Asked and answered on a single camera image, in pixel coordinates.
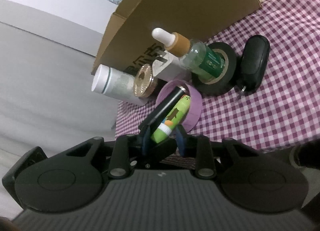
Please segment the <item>green dropper bottle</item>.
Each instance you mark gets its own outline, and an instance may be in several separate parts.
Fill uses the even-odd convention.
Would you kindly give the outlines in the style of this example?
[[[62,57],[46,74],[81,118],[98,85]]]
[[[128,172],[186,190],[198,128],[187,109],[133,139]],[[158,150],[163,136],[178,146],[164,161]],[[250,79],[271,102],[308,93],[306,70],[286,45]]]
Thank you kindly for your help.
[[[164,45],[164,49],[177,57],[185,69],[198,75],[204,81],[217,79],[223,74],[225,58],[199,40],[187,39],[179,33],[169,33],[155,28],[152,37]]]

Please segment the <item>black car key fob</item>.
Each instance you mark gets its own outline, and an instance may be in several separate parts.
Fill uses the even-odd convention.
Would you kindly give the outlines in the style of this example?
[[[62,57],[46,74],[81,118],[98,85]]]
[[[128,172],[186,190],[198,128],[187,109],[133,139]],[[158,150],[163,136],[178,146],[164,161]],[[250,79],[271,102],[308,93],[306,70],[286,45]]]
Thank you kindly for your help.
[[[250,37],[241,56],[238,87],[242,94],[249,95],[260,87],[270,53],[270,43],[262,35]]]

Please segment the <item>white power adapter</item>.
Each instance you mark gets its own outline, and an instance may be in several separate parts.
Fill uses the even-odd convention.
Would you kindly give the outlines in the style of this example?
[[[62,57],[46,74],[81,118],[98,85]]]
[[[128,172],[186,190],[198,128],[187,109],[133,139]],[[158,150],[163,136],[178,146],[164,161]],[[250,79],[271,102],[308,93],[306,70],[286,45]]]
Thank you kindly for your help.
[[[165,50],[159,51],[153,61],[152,74],[158,79],[169,82],[174,79],[185,79],[187,70],[181,65],[178,57]]]

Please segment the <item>black tape roll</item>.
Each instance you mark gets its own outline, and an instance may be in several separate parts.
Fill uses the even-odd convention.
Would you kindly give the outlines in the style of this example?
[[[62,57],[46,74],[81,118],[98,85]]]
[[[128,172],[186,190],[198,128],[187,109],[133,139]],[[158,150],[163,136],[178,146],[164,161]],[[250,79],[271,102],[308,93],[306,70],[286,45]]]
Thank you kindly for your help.
[[[223,95],[235,85],[238,56],[230,45],[223,42],[214,42],[209,44],[208,47],[224,57],[226,62],[225,69],[217,79],[207,82],[201,81],[196,74],[192,73],[192,84],[202,94],[210,96]]]

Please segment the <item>gold lid cosmetic jar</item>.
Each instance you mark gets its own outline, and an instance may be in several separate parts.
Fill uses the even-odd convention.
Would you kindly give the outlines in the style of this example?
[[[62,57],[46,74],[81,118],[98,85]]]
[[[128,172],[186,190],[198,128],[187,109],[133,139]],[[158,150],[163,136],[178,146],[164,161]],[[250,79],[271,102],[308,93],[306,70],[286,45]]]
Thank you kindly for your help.
[[[133,93],[139,98],[148,98],[155,91],[158,85],[158,79],[153,76],[152,66],[144,64],[133,82]]]

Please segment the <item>green lip balm tube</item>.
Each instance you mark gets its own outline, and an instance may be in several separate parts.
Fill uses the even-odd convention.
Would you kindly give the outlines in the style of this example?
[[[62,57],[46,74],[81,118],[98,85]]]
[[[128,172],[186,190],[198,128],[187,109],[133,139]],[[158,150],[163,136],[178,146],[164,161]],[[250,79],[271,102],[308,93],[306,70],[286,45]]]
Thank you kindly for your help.
[[[166,140],[178,124],[184,119],[190,107],[190,96],[183,95],[168,115],[163,119],[158,128],[152,134],[151,139],[155,143]]]

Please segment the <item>white supplement bottle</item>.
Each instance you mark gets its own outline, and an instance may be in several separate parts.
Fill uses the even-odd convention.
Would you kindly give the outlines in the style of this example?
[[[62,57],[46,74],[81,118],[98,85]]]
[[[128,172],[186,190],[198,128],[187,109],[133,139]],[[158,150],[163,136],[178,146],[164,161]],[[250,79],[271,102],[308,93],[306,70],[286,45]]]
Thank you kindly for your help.
[[[119,101],[144,106],[148,100],[135,96],[135,77],[105,65],[99,65],[95,72],[91,91]]]

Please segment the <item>black cylindrical tube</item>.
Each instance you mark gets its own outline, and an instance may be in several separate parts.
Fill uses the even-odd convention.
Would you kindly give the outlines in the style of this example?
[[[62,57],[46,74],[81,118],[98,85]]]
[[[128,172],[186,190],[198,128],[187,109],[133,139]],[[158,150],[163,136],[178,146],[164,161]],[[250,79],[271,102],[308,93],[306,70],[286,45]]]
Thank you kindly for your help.
[[[177,104],[180,98],[185,95],[187,90],[183,85],[175,86],[175,88],[166,96],[157,107],[140,123],[139,129],[144,126],[157,128],[166,115]]]

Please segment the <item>cardboard box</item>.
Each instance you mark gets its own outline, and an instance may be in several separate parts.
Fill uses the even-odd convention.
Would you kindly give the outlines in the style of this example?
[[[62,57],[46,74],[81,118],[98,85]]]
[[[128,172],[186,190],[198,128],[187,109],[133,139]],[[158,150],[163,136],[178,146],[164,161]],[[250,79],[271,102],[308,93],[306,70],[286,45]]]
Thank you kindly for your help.
[[[205,41],[260,6],[260,0],[122,0],[107,24],[94,68],[105,65],[134,75],[163,48],[153,29]]]

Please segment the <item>purple checkered tablecloth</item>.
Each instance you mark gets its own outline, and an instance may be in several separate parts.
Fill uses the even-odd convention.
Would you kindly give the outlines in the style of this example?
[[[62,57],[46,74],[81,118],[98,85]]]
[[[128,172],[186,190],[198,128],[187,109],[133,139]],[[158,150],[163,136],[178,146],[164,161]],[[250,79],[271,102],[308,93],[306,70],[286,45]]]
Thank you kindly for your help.
[[[241,54],[250,36],[271,45],[263,82],[247,96],[236,89],[203,98],[192,134],[231,137],[255,149],[319,138],[319,0],[263,0],[261,8],[213,37]]]

